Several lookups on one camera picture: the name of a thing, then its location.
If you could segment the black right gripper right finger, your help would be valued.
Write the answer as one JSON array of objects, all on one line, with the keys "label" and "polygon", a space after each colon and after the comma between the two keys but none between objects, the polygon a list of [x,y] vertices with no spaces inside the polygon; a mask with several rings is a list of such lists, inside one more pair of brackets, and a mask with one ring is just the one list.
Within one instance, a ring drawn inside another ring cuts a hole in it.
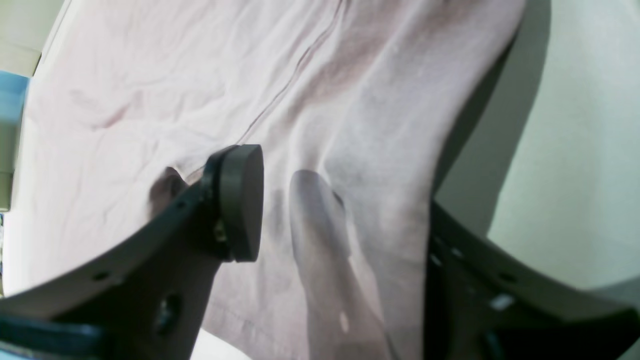
[{"label": "black right gripper right finger", "polygon": [[427,360],[617,360],[639,312],[560,284],[430,203]]}]

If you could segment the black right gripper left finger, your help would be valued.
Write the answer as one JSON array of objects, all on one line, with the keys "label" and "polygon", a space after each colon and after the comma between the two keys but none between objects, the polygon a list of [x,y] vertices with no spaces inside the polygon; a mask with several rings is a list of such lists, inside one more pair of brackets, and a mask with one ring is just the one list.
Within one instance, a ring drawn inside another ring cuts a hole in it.
[{"label": "black right gripper left finger", "polygon": [[215,276],[255,262],[265,160],[260,145],[213,153],[202,178],[96,259],[3,298],[3,360],[188,360]]}]

